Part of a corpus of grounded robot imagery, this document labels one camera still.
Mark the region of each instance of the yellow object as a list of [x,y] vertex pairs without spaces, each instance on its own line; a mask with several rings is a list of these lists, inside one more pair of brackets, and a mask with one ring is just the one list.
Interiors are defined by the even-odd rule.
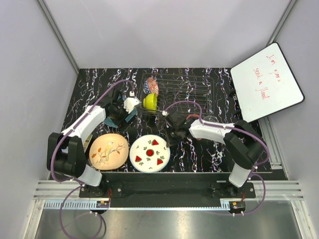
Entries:
[[144,108],[150,111],[156,111],[157,103],[158,103],[158,97],[156,96],[156,93],[149,94],[143,100]]

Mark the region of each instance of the black marble tabletop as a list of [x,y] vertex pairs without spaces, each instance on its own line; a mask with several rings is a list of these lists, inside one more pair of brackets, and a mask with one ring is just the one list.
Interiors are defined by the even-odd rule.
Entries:
[[[173,95],[169,103],[178,100],[196,101],[203,108],[203,117],[215,122],[235,123],[240,119],[240,115],[236,114],[239,110],[236,99],[229,96],[233,85],[228,68],[81,69],[63,129],[70,126],[92,101],[118,80],[131,80],[135,85],[137,97],[142,101],[146,96],[143,92],[143,82],[150,76],[155,76],[159,83],[160,110],[168,106],[168,102],[165,102],[168,101],[167,96]],[[131,90],[127,83],[120,84],[119,89],[124,95],[128,95],[128,91]],[[198,110],[190,105],[180,105],[175,109],[183,114],[198,113]],[[138,110],[137,119],[123,136],[129,145],[146,134],[156,134],[165,138],[165,124],[161,116]],[[252,122],[251,125],[261,135],[259,123]],[[93,136],[98,137],[110,132],[117,133],[118,130],[102,123],[96,127]],[[171,146],[170,150],[171,158],[162,172],[230,172],[234,165],[229,152],[219,142],[188,139],[177,146]],[[115,171],[136,170],[128,159]],[[269,162],[260,166],[258,171],[270,172]]]

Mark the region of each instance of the dish rack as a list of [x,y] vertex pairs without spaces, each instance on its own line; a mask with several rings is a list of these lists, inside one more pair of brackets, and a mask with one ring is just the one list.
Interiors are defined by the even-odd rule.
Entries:
[[[144,73],[139,90],[139,99],[142,100],[147,96],[144,92],[144,81],[152,77],[159,86],[159,96],[157,102],[157,110],[150,111],[141,105],[140,112],[144,116],[157,116],[159,120],[164,120],[162,111],[169,105],[178,101],[197,102],[202,107],[202,117],[211,116],[214,112],[213,78],[202,76],[174,75],[174,74],[158,74]],[[199,114],[199,108],[192,103],[182,103],[175,105],[170,110],[178,111],[182,116],[190,114]]]

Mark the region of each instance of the gray wall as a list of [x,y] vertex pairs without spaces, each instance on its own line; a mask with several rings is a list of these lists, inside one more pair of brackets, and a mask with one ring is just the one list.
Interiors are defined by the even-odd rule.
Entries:
[[20,239],[76,75],[35,0],[2,0],[0,32],[0,238]]
[[291,179],[298,180],[319,236],[319,1],[301,0],[278,42],[306,100],[270,117]]
[[232,67],[289,0],[45,0],[80,68]]

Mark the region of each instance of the whiteboard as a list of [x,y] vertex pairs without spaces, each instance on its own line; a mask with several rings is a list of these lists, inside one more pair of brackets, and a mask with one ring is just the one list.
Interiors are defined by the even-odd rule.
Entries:
[[243,119],[247,122],[305,99],[277,43],[233,67],[230,72]]

